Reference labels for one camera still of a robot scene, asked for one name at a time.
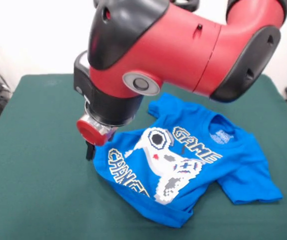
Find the pixel game controller graphic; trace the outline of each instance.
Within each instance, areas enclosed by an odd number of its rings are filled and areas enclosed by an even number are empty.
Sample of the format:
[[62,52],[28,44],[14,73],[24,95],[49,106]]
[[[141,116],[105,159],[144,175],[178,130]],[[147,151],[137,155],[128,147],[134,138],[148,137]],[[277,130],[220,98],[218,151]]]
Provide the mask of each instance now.
[[163,205],[171,203],[202,170],[202,164],[197,159],[172,152],[169,148],[173,145],[174,137],[167,129],[152,127],[147,128],[134,148],[124,154],[128,158],[135,150],[144,151],[150,169],[160,177],[154,197]]

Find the red robot arm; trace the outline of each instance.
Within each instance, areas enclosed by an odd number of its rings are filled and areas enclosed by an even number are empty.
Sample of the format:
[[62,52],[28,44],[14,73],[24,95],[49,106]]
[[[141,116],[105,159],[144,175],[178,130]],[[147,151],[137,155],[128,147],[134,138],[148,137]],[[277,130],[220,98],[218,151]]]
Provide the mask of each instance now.
[[100,0],[87,51],[89,74],[87,68],[80,74],[81,56],[75,64],[74,88],[86,98],[80,133],[103,145],[134,118],[143,96],[157,95],[163,83],[235,101],[268,64],[286,16],[287,0],[229,0],[227,25],[169,0]]

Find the green table cover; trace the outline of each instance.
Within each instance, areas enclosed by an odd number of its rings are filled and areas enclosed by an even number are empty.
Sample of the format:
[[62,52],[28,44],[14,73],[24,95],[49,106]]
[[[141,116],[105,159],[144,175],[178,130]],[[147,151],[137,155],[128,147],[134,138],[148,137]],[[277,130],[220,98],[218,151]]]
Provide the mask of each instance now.
[[[171,85],[163,92],[203,104],[253,133],[284,199],[233,205],[210,185],[180,229],[142,217],[85,160],[77,131],[84,100],[70,74],[27,75],[0,117],[0,240],[287,240],[287,104],[265,75],[239,100],[213,102]],[[135,120],[154,122],[145,97]]]

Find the white wall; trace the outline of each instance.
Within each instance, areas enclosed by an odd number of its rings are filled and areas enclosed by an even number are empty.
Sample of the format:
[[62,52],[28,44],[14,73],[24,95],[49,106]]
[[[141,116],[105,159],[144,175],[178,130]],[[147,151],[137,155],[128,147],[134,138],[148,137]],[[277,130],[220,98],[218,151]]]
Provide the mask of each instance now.
[[[196,14],[225,24],[228,0],[201,0]],[[26,74],[72,73],[87,49],[93,0],[0,0],[0,71],[14,89]],[[264,73],[287,86],[287,21]]]

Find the t-shirt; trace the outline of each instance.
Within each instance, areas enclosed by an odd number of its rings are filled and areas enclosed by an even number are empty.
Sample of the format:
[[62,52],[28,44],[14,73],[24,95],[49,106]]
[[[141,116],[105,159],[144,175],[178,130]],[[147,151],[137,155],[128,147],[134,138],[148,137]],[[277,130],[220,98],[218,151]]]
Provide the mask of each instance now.
[[97,173],[144,217],[182,227],[214,181],[235,205],[282,199],[254,135],[225,116],[167,93],[148,113],[157,118],[153,125],[117,133],[93,160]]

